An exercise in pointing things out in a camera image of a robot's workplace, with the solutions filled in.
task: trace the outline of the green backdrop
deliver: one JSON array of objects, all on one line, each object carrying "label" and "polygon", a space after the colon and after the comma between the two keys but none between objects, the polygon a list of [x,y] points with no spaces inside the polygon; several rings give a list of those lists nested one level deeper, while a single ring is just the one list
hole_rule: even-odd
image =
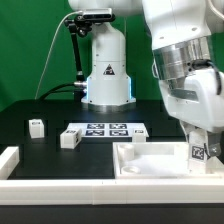
[{"label": "green backdrop", "polygon": [[[67,0],[0,1],[0,110],[18,100],[34,99],[55,29],[69,12]],[[113,26],[126,30],[127,73],[133,80],[133,95],[137,99],[161,99],[157,80],[151,74],[151,40],[142,16],[129,17],[126,21],[118,18]],[[224,69],[223,40],[223,34],[213,36],[220,69]],[[91,35],[79,39],[79,44],[84,73],[89,75]],[[75,75],[70,35],[62,27],[40,94],[56,85],[73,82]],[[56,97],[72,99],[71,94]]]}]

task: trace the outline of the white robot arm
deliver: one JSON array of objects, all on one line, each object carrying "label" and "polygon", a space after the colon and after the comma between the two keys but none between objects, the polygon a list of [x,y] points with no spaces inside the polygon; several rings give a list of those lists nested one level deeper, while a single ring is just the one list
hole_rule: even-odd
[{"label": "white robot arm", "polygon": [[[180,120],[192,155],[195,150],[203,150],[204,161],[220,154],[219,141],[224,130],[224,75],[214,65],[210,41],[212,33],[224,29],[223,21],[210,9],[209,1],[69,0],[74,10],[112,8],[119,16],[144,13],[152,36],[153,73],[159,79],[166,109],[170,116]],[[223,11],[224,0],[212,2]],[[95,50],[99,46],[97,43],[110,39],[110,35],[103,38],[104,28],[96,32],[100,35],[95,37],[102,36],[101,42],[93,40]],[[119,89],[119,82],[121,80],[113,83],[113,88]]]}]

